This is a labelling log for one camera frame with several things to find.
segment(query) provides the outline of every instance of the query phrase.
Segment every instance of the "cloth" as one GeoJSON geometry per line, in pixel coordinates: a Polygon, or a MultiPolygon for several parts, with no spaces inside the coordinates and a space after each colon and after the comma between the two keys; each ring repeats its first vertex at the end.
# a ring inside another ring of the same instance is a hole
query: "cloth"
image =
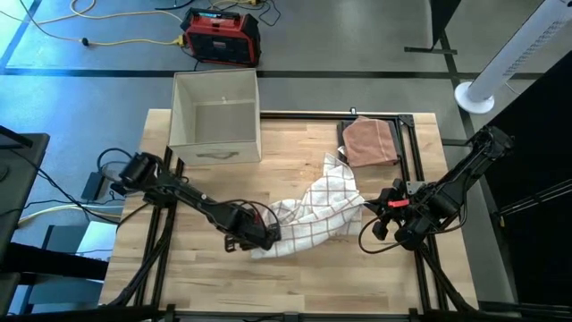
{"type": "MultiPolygon", "coordinates": [[[[343,132],[353,124],[353,121],[340,121],[337,125],[337,132],[338,132],[338,147],[343,147],[343,153],[338,154],[338,159],[343,163],[348,163],[348,158],[345,155],[346,151],[346,143],[343,140],[343,132]]],[[[397,139],[397,131],[395,130],[395,123],[394,122],[387,122],[390,125],[391,130],[391,138],[393,139],[393,147],[395,147],[395,152],[397,153],[397,157],[401,157],[403,154],[401,152],[400,141],[397,139]]]]}
{"type": "MultiPolygon", "coordinates": [[[[270,209],[281,226],[282,239],[270,250],[255,249],[252,258],[275,258],[307,250],[336,235],[357,235],[361,230],[361,205],[351,169],[330,154],[324,158],[324,176],[312,183],[302,199],[274,202],[270,209]]],[[[265,223],[273,223],[266,210],[265,223]]]]}
{"type": "Polygon", "coordinates": [[[342,135],[350,166],[395,165],[398,162],[390,125],[385,121],[359,116],[342,135]]]}

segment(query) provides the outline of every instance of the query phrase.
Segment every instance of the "white towel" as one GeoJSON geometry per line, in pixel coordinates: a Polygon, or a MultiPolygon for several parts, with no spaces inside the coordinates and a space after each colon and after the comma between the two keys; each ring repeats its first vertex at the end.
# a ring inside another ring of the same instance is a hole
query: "white towel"
{"type": "MultiPolygon", "coordinates": [[[[330,154],[324,158],[324,176],[306,190],[302,200],[274,202],[270,209],[278,216],[282,239],[270,250],[252,250],[252,258],[275,258],[310,249],[336,235],[357,235],[361,230],[364,199],[356,189],[349,166],[330,154]]],[[[268,210],[265,223],[275,220],[268,210]]]]}

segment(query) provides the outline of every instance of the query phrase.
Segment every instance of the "brown towel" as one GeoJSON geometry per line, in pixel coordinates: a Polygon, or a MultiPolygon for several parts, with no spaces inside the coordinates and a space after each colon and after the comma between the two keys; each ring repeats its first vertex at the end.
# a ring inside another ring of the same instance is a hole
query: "brown towel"
{"type": "Polygon", "coordinates": [[[390,125],[359,116],[343,132],[349,166],[395,165],[397,152],[390,125]]]}

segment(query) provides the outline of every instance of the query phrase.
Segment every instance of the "box handle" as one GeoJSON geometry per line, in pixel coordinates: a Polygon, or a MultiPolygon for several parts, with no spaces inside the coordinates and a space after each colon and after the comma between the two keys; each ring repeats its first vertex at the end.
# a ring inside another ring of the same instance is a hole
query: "box handle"
{"type": "Polygon", "coordinates": [[[237,156],[239,152],[219,152],[219,153],[201,153],[197,154],[197,157],[211,157],[217,160],[226,160],[231,157],[237,156]]]}

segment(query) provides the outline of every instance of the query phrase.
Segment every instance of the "black equipment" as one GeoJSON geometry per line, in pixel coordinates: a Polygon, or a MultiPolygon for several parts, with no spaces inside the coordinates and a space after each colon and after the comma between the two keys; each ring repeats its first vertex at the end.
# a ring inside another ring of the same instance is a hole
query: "black equipment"
{"type": "Polygon", "coordinates": [[[468,141],[473,149],[438,182],[408,182],[396,179],[391,188],[382,190],[367,207],[375,212],[379,221],[372,232],[385,240],[387,224],[394,221],[400,227],[395,240],[406,250],[417,250],[427,234],[446,233],[461,224],[446,229],[457,217],[466,201],[467,191],[497,159],[507,155],[514,146],[512,138],[496,127],[484,127],[468,141]]]}
{"type": "Polygon", "coordinates": [[[181,201],[205,215],[209,223],[225,234],[224,248],[228,252],[235,251],[237,243],[242,250],[258,247],[270,250],[281,239],[278,223],[266,226],[254,208],[208,198],[170,173],[158,156],[136,154],[119,176],[122,182],[112,184],[112,189],[123,195],[127,191],[143,191],[143,200],[152,205],[168,208],[181,201]]]}

